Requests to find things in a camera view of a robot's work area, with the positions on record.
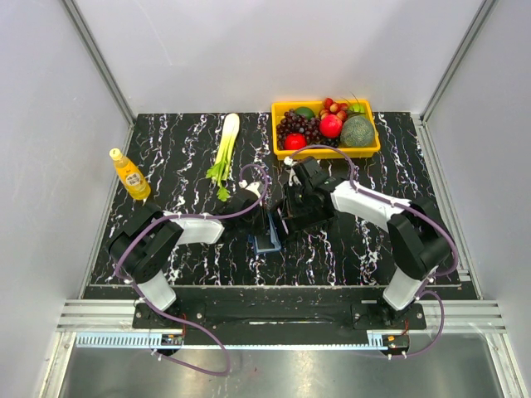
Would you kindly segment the blue leather card holder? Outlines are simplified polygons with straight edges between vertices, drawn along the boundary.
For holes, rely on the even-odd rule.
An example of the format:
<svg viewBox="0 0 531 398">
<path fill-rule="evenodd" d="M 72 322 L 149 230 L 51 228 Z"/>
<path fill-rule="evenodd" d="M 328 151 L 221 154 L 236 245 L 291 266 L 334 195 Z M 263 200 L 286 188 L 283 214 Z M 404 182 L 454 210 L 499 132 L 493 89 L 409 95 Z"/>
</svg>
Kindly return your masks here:
<svg viewBox="0 0 531 398">
<path fill-rule="evenodd" d="M 263 233 L 261 235 L 249 235 L 248 241 L 251 243 L 256 255 L 280 251 L 280 239 L 273 218 L 269 212 L 265 214 L 265 227 Z"/>
</svg>

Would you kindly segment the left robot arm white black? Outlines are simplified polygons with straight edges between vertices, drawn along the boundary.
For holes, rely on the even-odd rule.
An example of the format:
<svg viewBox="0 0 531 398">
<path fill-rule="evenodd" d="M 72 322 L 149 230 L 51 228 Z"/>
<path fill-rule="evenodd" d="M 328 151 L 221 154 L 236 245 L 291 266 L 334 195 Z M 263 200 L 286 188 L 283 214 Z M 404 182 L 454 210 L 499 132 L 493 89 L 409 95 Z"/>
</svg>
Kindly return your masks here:
<svg viewBox="0 0 531 398">
<path fill-rule="evenodd" d="M 142 295 L 151 303 L 151 318 L 163 328 L 177 323 L 178 298 L 163 275 L 163 267 L 178 245 L 216 244 L 225 235 L 242 228 L 252 231 L 261 222 L 261 206 L 248 211 L 265 191 L 264 184 L 242 183 L 241 189 L 216 213 L 229 215 L 219 220 L 209 216 L 183 217 L 148 203 L 117 230 L 107 244 L 110 258 L 122 265 L 119 271 L 134 281 Z"/>
</svg>

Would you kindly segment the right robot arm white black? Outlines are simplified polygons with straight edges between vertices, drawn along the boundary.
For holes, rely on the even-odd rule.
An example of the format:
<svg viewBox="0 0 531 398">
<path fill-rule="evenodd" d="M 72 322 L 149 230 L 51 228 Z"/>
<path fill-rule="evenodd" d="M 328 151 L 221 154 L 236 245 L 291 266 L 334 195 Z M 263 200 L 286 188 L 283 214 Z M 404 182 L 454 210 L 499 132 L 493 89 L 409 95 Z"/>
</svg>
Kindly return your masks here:
<svg viewBox="0 0 531 398">
<path fill-rule="evenodd" d="M 330 176 L 317 160 L 285 159 L 290 170 L 283 199 L 273 211 L 281 240 L 322 228 L 340 213 L 357 216 L 387 232 L 396 270 L 378 303 L 368 311 L 371 320 L 396 328 L 419 297 L 422 284 L 452 255 L 454 242 L 435 205 L 426 199 L 408 201 L 386 196 L 353 179 Z"/>
</svg>

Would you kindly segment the celery stalk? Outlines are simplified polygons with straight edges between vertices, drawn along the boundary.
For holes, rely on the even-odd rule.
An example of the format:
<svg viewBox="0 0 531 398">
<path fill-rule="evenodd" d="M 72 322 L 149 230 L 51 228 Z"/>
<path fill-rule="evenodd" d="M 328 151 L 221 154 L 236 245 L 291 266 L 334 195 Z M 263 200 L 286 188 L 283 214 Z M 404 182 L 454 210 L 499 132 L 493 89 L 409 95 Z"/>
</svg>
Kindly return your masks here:
<svg viewBox="0 0 531 398">
<path fill-rule="evenodd" d="M 206 178 L 210 178 L 217 186 L 217 199 L 223 202 L 230 197 L 229 191 L 225 187 L 225 181 L 231 171 L 232 155 L 239 129 L 239 115 L 235 113 L 228 114 L 224 118 L 216 160 L 206 174 Z"/>
</svg>

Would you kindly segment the red apple front left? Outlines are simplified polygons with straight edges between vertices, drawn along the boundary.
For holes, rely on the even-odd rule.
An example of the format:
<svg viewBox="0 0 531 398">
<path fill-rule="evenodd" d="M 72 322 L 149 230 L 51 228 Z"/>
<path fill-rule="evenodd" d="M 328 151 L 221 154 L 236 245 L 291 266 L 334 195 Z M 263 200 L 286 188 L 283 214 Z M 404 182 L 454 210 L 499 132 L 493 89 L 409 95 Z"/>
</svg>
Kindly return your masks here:
<svg viewBox="0 0 531 398">
<path fill-rule="evenodd" d="M 284 150 L 296 151 L 307 145 L 306 137 L 303 133 L 290 133 L 285 137 Z"/>
</svg>

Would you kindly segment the dark blueberry cluster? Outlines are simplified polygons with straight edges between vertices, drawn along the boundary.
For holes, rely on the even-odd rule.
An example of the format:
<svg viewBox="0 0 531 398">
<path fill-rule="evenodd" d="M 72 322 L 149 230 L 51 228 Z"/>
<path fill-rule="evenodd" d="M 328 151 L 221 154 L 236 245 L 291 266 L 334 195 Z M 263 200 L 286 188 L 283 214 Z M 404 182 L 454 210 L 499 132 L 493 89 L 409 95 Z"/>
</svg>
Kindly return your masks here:
<svg viewBox="0 0 531 398">
<path fill-rule="evenodd" d="M 339 138 L 322 137 L 322 138 L 312 139 L 311 141 L 309 141 L 309 145 L 324 145 L 324 146 L 329 146 L 333 148 L 337 148 L 339 144 L 340 144 Z"/>
</svg>

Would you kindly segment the purple grape bunch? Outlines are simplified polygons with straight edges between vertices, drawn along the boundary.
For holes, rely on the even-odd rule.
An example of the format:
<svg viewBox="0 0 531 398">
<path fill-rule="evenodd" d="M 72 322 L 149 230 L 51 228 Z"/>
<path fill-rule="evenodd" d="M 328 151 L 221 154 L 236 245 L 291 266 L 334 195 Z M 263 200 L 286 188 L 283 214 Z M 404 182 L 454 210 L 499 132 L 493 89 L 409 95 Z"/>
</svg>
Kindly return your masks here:
<svg viewBox="0 0 531 398">
<path fill-rule="evenodd" d="M 320 120 L 318 118 L 306 119 L 297 115 L 294 109 L 285 112 L 280 122 L 275 126 L 277 148 L 284 150 L 285 137 L 290 133 L 303 133 L 307 141 L 306 146 L 308 146 L 309 141 L 312 139 L 323 137 L 319 131 L 319 124 Z"/>
</svg>

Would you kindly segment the red pink peach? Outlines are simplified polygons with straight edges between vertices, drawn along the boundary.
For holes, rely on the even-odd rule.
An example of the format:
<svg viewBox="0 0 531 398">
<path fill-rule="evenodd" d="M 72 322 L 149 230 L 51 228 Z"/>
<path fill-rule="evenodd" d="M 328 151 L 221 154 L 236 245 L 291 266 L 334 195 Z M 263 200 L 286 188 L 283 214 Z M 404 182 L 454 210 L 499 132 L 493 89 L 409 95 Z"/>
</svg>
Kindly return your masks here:
<svg viewBox="0 0 531 398">
<path fill-rule="evenodd" d="M 321 119 L 319 131 L 326 138 L 337 138 L 341 134 L 343 121 L 335 114 L 328 114 Z"/>
</svg>

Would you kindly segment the green netted melon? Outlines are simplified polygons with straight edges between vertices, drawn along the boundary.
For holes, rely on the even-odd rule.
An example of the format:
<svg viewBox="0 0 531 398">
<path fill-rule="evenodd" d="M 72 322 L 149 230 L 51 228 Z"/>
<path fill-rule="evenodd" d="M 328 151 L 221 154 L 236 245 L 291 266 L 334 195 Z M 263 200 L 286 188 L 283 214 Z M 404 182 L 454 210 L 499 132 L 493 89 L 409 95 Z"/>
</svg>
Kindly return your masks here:
<svg viewBox="0 0 531 398">
<path fill-rule="evenodd" d="M 347 119 L 343 123 L 340 142 L 345 147 L 369 146 L 375 137 L 374 127 L 365 117 L 358 115 Z"/>
</svg>

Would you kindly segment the green avocado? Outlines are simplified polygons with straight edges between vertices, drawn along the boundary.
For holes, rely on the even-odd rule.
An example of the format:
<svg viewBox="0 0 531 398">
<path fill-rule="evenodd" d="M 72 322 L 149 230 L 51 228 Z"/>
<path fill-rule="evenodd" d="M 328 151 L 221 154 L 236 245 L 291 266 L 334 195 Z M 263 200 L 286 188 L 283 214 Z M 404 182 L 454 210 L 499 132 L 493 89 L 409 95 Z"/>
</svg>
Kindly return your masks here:
<svg viewBox="0 0 531 398">
<path fill-rule="evenodd" d="M 306 119 L 312 119 L 315 117 L 315 113 L 312 109 L 308 108 L 308 107 L 305 107 L 305 106 L 301 106 L 299 108 L 296 108 L 295 109 L 295 113 L 301 117 L 304 117 Z"/>
</svg>

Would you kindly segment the yellow plastic fruit bin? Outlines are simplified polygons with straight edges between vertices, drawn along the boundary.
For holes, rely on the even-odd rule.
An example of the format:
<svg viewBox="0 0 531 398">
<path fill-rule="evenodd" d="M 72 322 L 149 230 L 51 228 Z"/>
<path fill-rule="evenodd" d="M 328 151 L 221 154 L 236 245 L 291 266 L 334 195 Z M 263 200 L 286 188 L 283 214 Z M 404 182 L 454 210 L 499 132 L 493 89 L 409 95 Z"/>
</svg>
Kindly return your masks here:
<svg viewBox="0 0 531 398">
<path fill-rule="evenodd" d="M 284 113 L 296 109 L 301 106 L 308 107 L 312 109 L 315 113 L 315 117 L 319 118 L 319 111 L 323 108 L 323 101 L 291 101 L 291 102 L 275 102 L 271 106 L 271 117 L 273 124 L 273 150 L 276 157 L 279 160 L 283 160 L 287 157 L 293 157 L 294 159 L 301 159 L 306 156 L 311 156 L 316 159 L 331 159 L 331 158 L 341 158 L 344 154 L 348 155 L 351 158 L 370 158 L 376 152 L 381 149 L 381 144 L 378 137 L 378 132 L 373 121 L 373 112 L 369 102 L 365 99 L 344 99 L 344 100 L 335 100 L 337 102 L 347 102 L 348 104 L 354 104 L 359 102 L 366 107 L 367 113 L 363 115 L 368 119 L 374 127 L 375 137 L 373 142 L 364 148 L 360 147 L 345 147 L 341 144 L 337 148 L 324 146 L 324 145 L 308 145 L 304 148 L 298 149 L 296 151 L 288 150 L 279 150 L 277 148 L 277 138 L 275 135 L 275 126 L 280 122 L 281 118 L 284 116 Z"/>
</svg>

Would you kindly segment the red cherry cluster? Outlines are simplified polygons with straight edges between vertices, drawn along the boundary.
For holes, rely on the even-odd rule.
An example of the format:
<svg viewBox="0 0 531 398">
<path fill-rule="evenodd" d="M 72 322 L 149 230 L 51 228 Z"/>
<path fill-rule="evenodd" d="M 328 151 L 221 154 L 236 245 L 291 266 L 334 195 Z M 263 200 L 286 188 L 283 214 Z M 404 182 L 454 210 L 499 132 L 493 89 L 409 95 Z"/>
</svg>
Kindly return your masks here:
<svg viewBox="0 0 531 398">
<path fill-rule="evenodd" d="M 349 104 L 347 102 L 337 102 L 327 97 L 323 100 L 323 108 L 319 111 L 319 118 L 323 119 L 332 114 L 337 116 L 341 121 L 345 121 L 348 117 L 348 110 Z"/>
</svg>

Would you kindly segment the green apple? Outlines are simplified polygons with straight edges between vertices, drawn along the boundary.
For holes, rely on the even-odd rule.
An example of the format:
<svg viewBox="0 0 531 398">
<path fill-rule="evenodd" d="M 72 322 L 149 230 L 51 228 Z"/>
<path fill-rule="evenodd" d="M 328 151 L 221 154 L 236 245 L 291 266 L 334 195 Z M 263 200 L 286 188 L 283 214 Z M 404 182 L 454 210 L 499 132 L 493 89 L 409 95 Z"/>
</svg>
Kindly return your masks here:
<svg viewBox="0 0 531 398">
<path fill-rule="evenodd" d="M 348 106 L 347 114 L 349 116 L 363 116 L 366 113 L 367 113 L 366 107 L 359 102 L 350 104 Z"/>
</svg>

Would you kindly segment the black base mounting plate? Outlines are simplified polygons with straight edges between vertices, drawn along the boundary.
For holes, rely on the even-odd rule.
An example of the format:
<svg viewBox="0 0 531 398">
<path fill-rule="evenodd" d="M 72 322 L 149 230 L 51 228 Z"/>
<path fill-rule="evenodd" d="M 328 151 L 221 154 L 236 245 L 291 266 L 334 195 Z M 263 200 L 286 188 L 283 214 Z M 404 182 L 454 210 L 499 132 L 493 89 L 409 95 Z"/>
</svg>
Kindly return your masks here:
<svg viewBox="0 0 531 398">
<path fill-rule="evenodd" d="M 237 324 L 261 326 L 267 324 L 317 324 L 355 330 L 426 329 L 424 310 L 420 304 L 393 312 L 378 301 L 294 301 L 265 299 L 258 301 L 177 300 L 164 310 L 168 315 L 198 323 L 213 329 Z"/>
</svg>

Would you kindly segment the yellow juice bottle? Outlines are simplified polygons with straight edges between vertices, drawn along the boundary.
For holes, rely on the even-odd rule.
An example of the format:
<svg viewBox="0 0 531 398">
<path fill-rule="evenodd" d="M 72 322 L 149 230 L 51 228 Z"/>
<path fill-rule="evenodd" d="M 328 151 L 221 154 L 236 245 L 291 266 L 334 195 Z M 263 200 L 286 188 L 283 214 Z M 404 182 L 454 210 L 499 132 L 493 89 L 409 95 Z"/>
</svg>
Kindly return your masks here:
<svg viewBox="0 0 531 398">
<path fill-rule="evenodd" d="M 151 188 L 138 167 L 118 148 L 112 148 L 109 156 L 125 190 L 136 201 L 143 201 L 151 194 Z"/>
</svg>

